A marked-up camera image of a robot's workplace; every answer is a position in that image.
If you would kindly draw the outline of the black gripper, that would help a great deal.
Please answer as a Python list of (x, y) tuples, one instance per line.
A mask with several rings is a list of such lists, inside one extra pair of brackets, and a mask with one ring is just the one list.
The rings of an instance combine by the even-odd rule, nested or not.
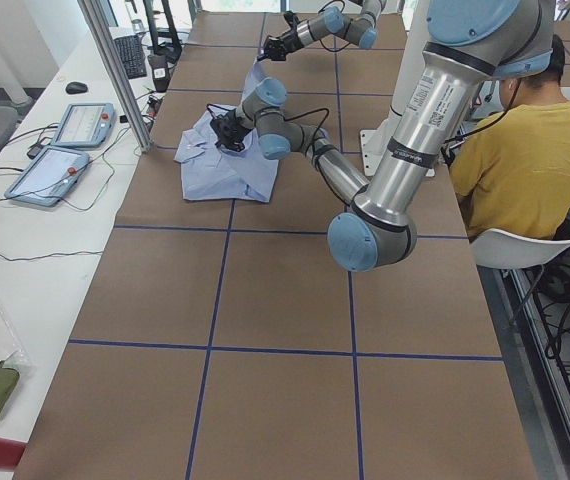
[(289, 30), (277, 37), (268, 36), (263, 44), (265, 50), (261, 54), (262, 60), (285, 61), (286, 54), (293, 53), (301, 48), (301, 41), (296, 30)]
[(251, 130), (245, 128), (236, 116), (236, 126), (234, 127), (233, 133), (229, 136), (217, 135), (215, 146), (217, 148), (226, 148), (233, 152), (242, 152), (245, 149), (244, 139), (250, 132)]

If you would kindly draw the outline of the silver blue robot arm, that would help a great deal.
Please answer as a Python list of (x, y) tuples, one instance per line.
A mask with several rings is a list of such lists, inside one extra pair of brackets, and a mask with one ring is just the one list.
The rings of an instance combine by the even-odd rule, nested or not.
[(214, 117), (220, 147), (241, 151), (255, 133), (264, 157), (305, 155), (347, 206), (327, 232), (334, 260), (369, 271), (405, 259), (416, 244), (407, 209), (441, 147), (449, 142), (488, 80), (522, 77), (549, 64), (554, 5), (550, 1), (430, 1), (414, 16), (427, 39), (416, 55), (415, 87), (372, 177), (362, 175), (325, 132), (285, 117), (287, 93), (262, 80), (238, 106)]
[(355, 1), (361, 7), (359, 15), (350, 17), (336, 6), (323, 7), (316, 16), (300, 20), (292, 11), (283, 18), (289, 29), (279, 36), (268, 35), (263, 43), (258, 61), (285, 61), (290, 53), (301, 50), (329, 35), (334, 35), (360, 49), (371, 49), (377, 37), (377, 21), (386, 1)]

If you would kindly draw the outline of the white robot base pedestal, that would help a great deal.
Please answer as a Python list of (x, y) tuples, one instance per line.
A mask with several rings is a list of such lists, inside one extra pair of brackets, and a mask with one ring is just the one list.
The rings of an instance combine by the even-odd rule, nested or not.
[(376, 130), (360, 131), (362, 162), (364, 173), (368, 177), (376, 173), (387, 144), (399, 126), (402, 114), (422, 78), (425, 68), (422, 51), (429, 40), (426, 20), (428, 7), (428, 0), (419, 0), (414, 8), (388, 117)]

